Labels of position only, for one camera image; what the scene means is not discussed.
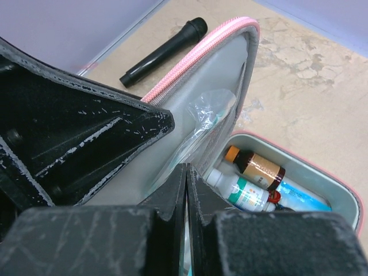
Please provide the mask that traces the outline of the brown medicine bottle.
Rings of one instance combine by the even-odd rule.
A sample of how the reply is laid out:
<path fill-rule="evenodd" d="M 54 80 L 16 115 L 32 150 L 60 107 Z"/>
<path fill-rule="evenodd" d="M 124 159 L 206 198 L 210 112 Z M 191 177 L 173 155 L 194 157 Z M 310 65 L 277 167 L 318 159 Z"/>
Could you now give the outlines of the brown medicine bottle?
<path fill-rule="evenodd" d="M 239 172 L 255 185 L 265 190 L 276 190 L 281 184 L 286 170 L 268 159 L 249 150 L 230 146 L 225 160 L 233 163 Z"/>

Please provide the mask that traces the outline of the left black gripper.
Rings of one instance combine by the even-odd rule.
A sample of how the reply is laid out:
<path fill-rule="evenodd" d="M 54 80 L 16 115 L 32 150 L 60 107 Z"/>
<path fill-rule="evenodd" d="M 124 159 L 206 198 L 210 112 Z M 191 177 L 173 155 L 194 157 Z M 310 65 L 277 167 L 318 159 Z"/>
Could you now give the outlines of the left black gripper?
<path fill-rule="evenodd" d="M 1 41 L 1 191 L 20 212 L 84 203 L 174 126 L 168 110 Z"/>

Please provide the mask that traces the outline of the pink medicine kit case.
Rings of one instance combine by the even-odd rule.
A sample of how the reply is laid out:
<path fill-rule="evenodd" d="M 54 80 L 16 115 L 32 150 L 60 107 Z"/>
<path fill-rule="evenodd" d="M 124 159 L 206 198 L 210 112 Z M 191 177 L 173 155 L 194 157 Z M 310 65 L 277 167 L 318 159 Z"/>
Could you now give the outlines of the pink medicine kit case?
<path fill-rule="evenodd" d="M 362 201 L 345 183 L 259 136 L 233 132 L 258 42 L 259 24 L 248 17 L 210 32 L 143 97 L 172 113 L 174 130 L 116 165 L 81 204 L 136 204 L 177 164 L 191 163 L 234 208 L 335 212 L 359 231 Z"/>

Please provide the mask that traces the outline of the large blue packet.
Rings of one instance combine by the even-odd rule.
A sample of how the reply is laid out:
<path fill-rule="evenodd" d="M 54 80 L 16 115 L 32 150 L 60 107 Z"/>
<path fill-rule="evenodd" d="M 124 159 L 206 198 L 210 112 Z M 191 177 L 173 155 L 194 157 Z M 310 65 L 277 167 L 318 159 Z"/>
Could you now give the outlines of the large blue packet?
<path fill-rule="evenodd" d="M 332 208 L 323 199 L 318 199 L 302 189 L 281 182 L 277 187 L 281 194 L 279 204 L 297 212 L 331 212 Z"/>

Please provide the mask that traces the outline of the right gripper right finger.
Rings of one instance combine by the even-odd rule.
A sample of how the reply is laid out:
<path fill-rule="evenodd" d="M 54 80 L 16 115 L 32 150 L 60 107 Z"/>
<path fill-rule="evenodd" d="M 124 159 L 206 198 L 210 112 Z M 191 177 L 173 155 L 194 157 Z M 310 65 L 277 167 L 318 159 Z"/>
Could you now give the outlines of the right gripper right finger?
<path fill-rule="evenodd" d="M 193 275 L 366 275 L 355 232 L 336 213 L 242 212 L 187 168 Z"/>

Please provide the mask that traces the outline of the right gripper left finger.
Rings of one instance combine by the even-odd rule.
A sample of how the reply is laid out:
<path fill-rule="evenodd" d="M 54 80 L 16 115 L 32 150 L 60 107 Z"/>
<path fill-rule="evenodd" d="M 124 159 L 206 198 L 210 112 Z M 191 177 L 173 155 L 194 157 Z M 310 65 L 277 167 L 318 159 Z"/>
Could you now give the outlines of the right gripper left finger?
<path fill-rule="evenodd" d="M 181 275 L 185 164 L 136 206 L 31 208 L 1 244 L 2 275 Z"/>

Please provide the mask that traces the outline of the white green bottle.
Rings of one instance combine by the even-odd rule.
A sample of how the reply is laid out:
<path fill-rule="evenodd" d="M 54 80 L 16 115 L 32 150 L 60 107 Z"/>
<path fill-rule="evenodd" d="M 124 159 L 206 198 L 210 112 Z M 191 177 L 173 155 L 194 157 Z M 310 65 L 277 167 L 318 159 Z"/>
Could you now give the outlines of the white green bottle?
<path fill-rule="evenodd" d="M 213 169 L 206 179 L 220 195 L 238 209 L 250 212 L 272 212 L 276 205 L 269 202 L 269 192 L 239 177 Z"/>

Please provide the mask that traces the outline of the teal blister pack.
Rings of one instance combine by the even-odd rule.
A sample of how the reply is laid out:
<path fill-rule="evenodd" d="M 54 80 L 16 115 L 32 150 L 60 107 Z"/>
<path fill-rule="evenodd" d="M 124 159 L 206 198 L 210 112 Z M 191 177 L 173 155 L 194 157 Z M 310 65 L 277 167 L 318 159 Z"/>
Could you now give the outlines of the teal blister pack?
<path fill-rule="evenodd" d="M 235 102 L 236 96 L 230 90 L 218 89 L 203 92 L 188 104 L 186 110 L 195 121 L 194 131 L 187 135 L 164 165 L 152 185 L 152 190 L 156 190 L 166 181 L 176 165 L 194 157 L 196 150 L 226 118 Z"/>

